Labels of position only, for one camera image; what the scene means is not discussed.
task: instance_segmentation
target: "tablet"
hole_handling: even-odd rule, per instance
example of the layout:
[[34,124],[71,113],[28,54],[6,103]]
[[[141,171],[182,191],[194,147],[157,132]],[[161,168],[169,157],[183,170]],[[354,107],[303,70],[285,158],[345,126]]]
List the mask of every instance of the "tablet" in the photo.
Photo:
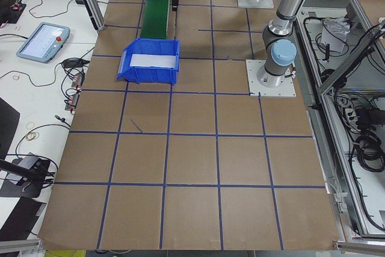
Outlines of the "tablet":
[[66,26],[42,22],[16,52],[16,55],[47,63],[63,47],[69,35],[70,29]]

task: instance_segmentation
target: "blue bin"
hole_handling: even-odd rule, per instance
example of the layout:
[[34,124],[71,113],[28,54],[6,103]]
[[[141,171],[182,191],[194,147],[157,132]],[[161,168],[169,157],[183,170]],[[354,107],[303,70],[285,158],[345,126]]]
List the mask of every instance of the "blue bin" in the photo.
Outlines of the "blue bin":
[[117,78],[175,84],[179,49],[179,40],[135,39],[123,50]]

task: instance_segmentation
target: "white desk surface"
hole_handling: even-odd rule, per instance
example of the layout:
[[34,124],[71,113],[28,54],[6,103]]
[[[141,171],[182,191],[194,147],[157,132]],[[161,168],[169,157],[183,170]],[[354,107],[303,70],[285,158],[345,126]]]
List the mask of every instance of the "white desk surface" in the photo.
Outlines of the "white desk surface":
[[[41,6],[36,7],[31,13],[36,17],[52,16],[67,9],[67,4],[70,0],[43,0]],[[31,33],[41,22],[55,23],[68,26],[71,29],[71,35],[67,42],[69,43],[95,43],[97,32],[94,30],[90,17],[84,5],[78,5],[75,1],[69,4],[69,10],[55,17],[34,18],[29,13],[29,10],[40,3],[40,0],[23,0],[26,4],[26,9],[22,13],[19,21],[15,24],[8,24],[5,28],[0,29],[0,33],[14,33],[22,36],[30,36]],[[107,5],[99,3],[100,10],[104,15]]]
[[[43,0],[43,5],[37,7],[32,12],[36,16],[53,15],[66,10],[67,3],[70,0]],[[81,57],[88,52],[97,39],[97,32],[94,30],[88,13],[83,5],[78,5],[74,1],[69,5],[69,11],[61,16],[52,18],[44,17],[41,19],[33,18],[28,10],[40,3],[40,0],[24,0],[26,10],[23,12],[16,24],[8,24],[0,29],[0,34],[13,33],[28,37],[38,26],[40,22],[50,22],[54,24],[68,26],[71,29],[70,37],[63,48],[56,54],[55,58],[48,63],[38,63],[26,60],[16,56],[16,51],[21,47],[24,39],[17,37],[2,37],[0,39],[0,75],[11,70],[28,73],[35,84],[47,84],[54,79],[54,68],[56,64],[66,58]],[[99,4],[100,10],[104,14],[106,4]],[[14,153],[19,140],[30,130],[27,124],[34,123],[34,127],[57,123],[54,115],[64,117],[71,123],[72,115],[65,111],[64,96],[61,92],[61,82],[65,73],[61,66],[57,67],[57,80],[54,84],[47,87],[34,87],[26,75],[13,72],[0,79],[0,97],[8,102],[12,107],[20,112],[19,126],[17,127],[14,140],[9,150]],[[63,88],[69,88],[71,81],[67,78]],[[32,152],[37,155],[52,158],[57,164],[60,164],[61,155],[67,140],[68,130],[60,126],[48,126],[38,130],[39,137],[33,141],[23,141],[19,147],[19,153]],[[6,160],[11,161],[15,157],[8,156]],[[4,178],[5,172],[0,172],[0,178]],[[51,189],[44,189],[37,198],[41,202],[48,202]],[[0,198],[0,227],[8,218],[9,213],[16,205],[19,198]],[[39,218],[35,228],[32,230],[37,233],[40,229],[44,214]]]

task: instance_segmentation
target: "white mounting plate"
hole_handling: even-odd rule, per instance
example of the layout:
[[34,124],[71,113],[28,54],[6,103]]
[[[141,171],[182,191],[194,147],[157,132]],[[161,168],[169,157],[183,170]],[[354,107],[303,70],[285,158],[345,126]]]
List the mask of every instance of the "white mounting plate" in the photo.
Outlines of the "white mounting plate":
[[273,0],[262,0],[259,2],[250,1],[250,0],[238,0],[238,7],[273,9],[274,4],[273,4]]
[[250,96],[268,96],[274,98],[294,98],[296,97],[293,79],[285,78],[283,83],[277,88],[268,88],[257,80],[257,71],[265,64],[265,60],[246,60],[248,89]]

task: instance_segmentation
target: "green conveyor belt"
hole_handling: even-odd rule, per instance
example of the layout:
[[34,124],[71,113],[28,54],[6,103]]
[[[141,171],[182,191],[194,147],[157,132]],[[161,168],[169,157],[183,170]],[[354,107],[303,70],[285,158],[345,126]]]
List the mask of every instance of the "green conveyor belt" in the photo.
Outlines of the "green conveyor belt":
[[166,39],[170,0],[146,0],[142,39]]

